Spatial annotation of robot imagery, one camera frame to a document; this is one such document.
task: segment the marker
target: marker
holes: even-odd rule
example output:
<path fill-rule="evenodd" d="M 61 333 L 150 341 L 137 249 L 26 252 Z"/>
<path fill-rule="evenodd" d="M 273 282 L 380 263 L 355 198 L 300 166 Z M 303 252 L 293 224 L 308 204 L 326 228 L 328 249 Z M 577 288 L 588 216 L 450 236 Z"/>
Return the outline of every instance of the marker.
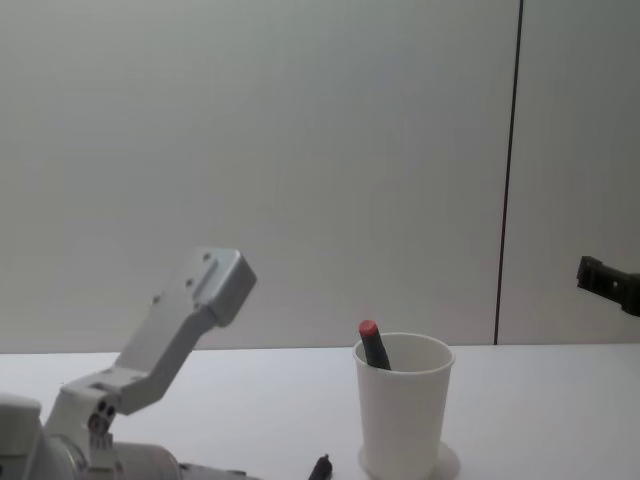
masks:
<path fill-rule="evenodd" d="M 373 320 L 365 320 L 360 323 L 358 331 L 360 332 L 360 338 L 362 338 L 364 355 L 367 357 L 369 366 L 382 370 L 391 370 L 389 357 L 387 357 L 387 351 L 384 349 L 376 322 Z"/>
<path fill-rule="evenodd" d="M 316 466 L 311 472 L 309 480 L 328 480 L 331 478 L 331 472 L 333 471 L 333 465 L 329 461 L 329 455 L 325 455 L 318 459 Z"/>

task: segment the cup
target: cup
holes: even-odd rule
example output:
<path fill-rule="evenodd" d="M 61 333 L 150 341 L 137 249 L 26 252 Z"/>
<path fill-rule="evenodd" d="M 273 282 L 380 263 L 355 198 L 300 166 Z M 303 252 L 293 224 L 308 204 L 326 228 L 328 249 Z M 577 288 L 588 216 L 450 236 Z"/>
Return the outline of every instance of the cup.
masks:
<path fill-rule="evenodd" d="M 449 374 L 455 360 L 444 342 L 411 333 L 384 333 L 392 370 L 367 364 L 353 347 L 358 373 L 362 468 L 378 480 L 422 480 L 438 461 Z"/>

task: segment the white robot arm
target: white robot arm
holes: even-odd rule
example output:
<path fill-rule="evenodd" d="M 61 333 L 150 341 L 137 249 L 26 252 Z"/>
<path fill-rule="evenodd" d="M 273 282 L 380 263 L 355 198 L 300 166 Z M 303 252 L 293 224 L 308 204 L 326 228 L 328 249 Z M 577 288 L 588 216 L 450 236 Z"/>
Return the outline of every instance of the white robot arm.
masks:
<path fill-rule="evenodd" d="M 114 443 L 109 427 L 160 400 L 200 336 L 231 323 L 255 283 L 237 250 L 199 249 L 114 365 L 62 387 L 44 429 L 37 402 L 0 396 L 0 479 L 237 479 L 178 464 L 161 447 Z"/>

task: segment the black vertical line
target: black vertical line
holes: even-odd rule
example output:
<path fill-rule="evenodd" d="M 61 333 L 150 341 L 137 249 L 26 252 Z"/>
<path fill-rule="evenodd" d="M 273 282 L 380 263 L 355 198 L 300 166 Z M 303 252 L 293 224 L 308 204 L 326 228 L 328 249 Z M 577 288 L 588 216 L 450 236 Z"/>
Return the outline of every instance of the black vertical line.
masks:
<path fill-rule="evenodd" d="M 516 61 L 513 68 L 513 91 L 511 92 L 511 119 L 509 121 L 509 145 L 507 147 L 507 171 L 504 179 L 504 203 L 502 205 L 502 231 L 500 234 L 500 261 L 498 263 L 498 292 L 496 295 L 496 324 L 493 331 L 493 344 L 498 344 L 500 329 L 500 299 L 502 295 L 502 266 L 504 263 L 504 241 L 507 231 L 507 209 L 509 205 L 509 180 L 511 178 L 511 149 L 513 147 L 513 124 L 516 118 L 516 97 L 518 92 L 518 70 L 520 68 L 520 40 L 522 39 L 522 13 L 524 0 L 518 8 L 518 32 L 516 34 Z"/>

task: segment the table surface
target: table surface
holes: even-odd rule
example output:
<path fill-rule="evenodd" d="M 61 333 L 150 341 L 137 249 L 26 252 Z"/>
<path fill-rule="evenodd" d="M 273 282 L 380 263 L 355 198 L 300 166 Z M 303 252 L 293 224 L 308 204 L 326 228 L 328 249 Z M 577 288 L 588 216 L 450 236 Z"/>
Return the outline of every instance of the table surface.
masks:
<path fill-rule="evenodd" d="M 640 345 L 454 347 L 434 478 L 640 478 Z M 2 390 L 39 399 L 115 354 L 1 355 Z M 180 461 L 304 480 L 329 453 L 361 480 L 351 349 L 198 351 L 162 401 L 113 426 Z"/>

